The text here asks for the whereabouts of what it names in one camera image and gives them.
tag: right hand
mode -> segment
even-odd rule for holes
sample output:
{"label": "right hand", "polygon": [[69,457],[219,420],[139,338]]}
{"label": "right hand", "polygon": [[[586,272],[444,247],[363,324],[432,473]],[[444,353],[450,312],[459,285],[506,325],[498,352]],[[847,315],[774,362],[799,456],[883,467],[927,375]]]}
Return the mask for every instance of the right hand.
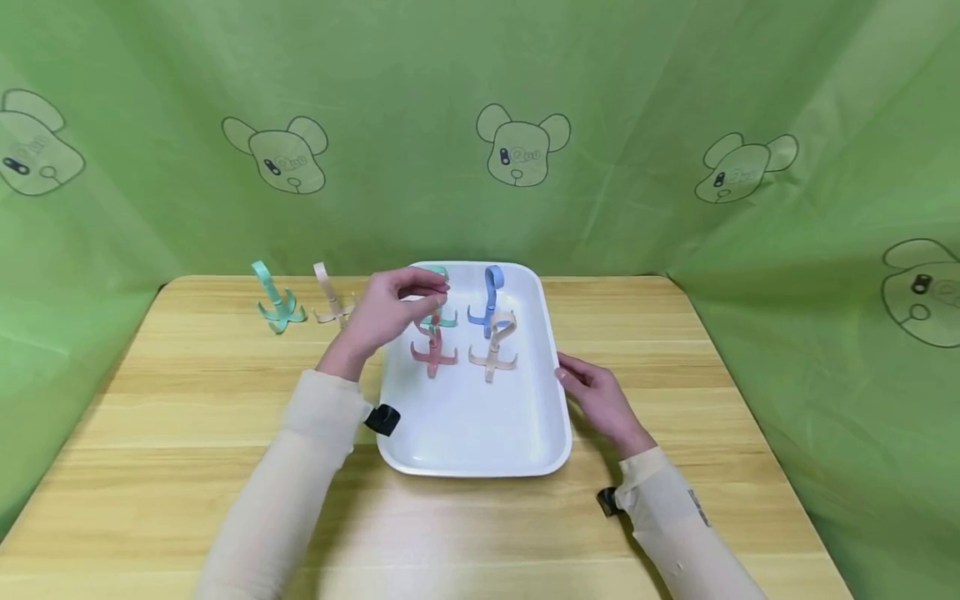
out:
{"label": "right hand", "polygon": [[628,459],[657,445],[636,418],[620,383],[607,369],[557,352],[560,367],[557,378],[576,398],[590,424]]}
{"label": "right hand", "polygon": [[[317,371],[359,381],[360,371],[376,349],[443,306],[449,290],[444,276],[419,267],[373,274],[347,327],[327,348]],[[423,298],[404,301],[408,296]]]}

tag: table surface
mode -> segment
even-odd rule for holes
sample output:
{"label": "table surface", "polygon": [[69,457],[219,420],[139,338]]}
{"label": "table surface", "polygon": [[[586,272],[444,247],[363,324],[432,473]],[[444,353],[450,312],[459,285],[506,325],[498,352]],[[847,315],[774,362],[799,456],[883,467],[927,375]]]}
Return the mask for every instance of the table surface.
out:
{"label": "table surface", "polygon": [[[364,279],[334,277],[341,293]],[[278,277],[307,307],[312,277]],[[686,296],[661,277],[547,278],[557,346],[610,367],[771,598],[850,598]],[[5,600],[187,598],[300,371],[336,324],[274,335],[253,277],[165,287],[0,545]],[[380,355],[361,387],[375,398]],[[616,459],[572,415],[558,472],[533,479],[402,475],[371,432],[337,475],[289,598],[667,598],[594,495]]]}

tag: blue hook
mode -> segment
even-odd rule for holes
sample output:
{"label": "blue hook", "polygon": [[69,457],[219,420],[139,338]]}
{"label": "blue hook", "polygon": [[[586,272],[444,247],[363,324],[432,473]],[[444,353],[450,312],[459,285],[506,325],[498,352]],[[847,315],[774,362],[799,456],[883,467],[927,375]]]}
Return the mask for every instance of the blue hook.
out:
{"label": "blue hook", "polygon": [[483,326],[483,337],[490,339],[490,319],[493,317],[493,311],[496,310],[496,291],[503,287],[503,271],[496,265],[487,267],[484,272],[484,278],[487,280],[487,308],[484,316],[474,317],[470,314],[470,307],[467,307],[467,320],[475,325]]}
{"label": "blue hook", "polygon": [[306,310],[303,309],[303,306],[300,307],[300,311],[295,312],[297,299],[294,297],[294,293],[290,291],[290,288],[285,288],[285,300],[276,289],[274,276],[270,275],[270,270],[267,269],[267,265],[263,264],[262,260],[257,260],[252,266],[256,277],[260,279],[260,285],[267,291],[267,296],[270,297],[270,302],[276,309],[276,312],[270,312],[263,307],[263,302],[256,304],[256,307],[260,309],[260,314],[267,320],[267,325],[270,326],[270,329],[272,329],[274,333],[279,334],[283,333],[288,323],[301,323],[306,321]]}

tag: finger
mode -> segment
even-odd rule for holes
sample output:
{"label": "finger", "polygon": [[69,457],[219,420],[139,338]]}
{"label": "finger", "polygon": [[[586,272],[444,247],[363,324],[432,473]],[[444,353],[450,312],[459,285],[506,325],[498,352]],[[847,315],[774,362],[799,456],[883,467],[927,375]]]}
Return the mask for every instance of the finger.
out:
{"label": "finger", "polygon": [[400,288],[400,291],[396,293],[396,296],[401,299],[408,296],[433,296],[434,294],[446,294],[449,290],[450,286],[446,284],[436,288],[425,287],[422,285],[411,285]]}
{"label": "finger", "polygon": [[570,372],[577,373],[581,377],[587,379],[596,378],[604,370],[603,367],[598,367],[597,365],[589,363],[586,360],[580,360],[575,356],[570,356],[569,354],[564,354],[562,352],[557,352],[557,358],[560,359],[561,367]]}
{"label": "finger", "polygon": [[593,387],[593,380],[592,380],[592,379],[589,379],[589,378],[587,378],[587,377],[585,377],[585,376],[583,376],[583,375],[579,375],[579,374],[577,374],[577,373],[575,373],[575,372],[573,372],[573,371],[570,371],[570,370],[567,370],[566,372],[570,373],[571,375],[573,375],[573,376],[576,377],[577,379],[580,379],[580,383],[584,384],[584,385],[587,386],[588,388]]}
{"label": "finger", "polygon": [[557,379],[560,380],[560,385],[564,386],[564,389],[567,390],[571,396],[577,398],[580,402],[584,401],[590,388],[584,385],[583,381],[563,367],[558,367],[553,373],[557,375]]}
{"label": "finger", "polygon": [[414,285],[439,288],[446,284],[446,278],[443,275],[421,269],[420,267],[403,267],[395,271],[388,271],[386,275],[389,276],[389,280],[395,290]]}
{"label": "finger", "polygon": [[434,294],[433,296],[427,296],[426,298],[421,298],[419,300],[413,300],[409,302],[403,302],[404,310],[410,316],[410,321],[419,323],[427,315],[437,310],[446,302],[446,294]]}

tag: left hand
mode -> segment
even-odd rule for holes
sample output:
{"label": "left hand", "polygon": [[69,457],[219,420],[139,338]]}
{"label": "left hand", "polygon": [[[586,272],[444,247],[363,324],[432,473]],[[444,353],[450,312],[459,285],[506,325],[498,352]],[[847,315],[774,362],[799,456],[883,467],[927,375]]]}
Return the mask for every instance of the left hand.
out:
{"label": "left hand", "polygon": [[[347,327],[330,344],[317,371],[359,380],[364,363],[376,349],[443,306],[449,289],[444,276],[419,267],[373,274]],[[423,298],[402,300],[408,296]]]}

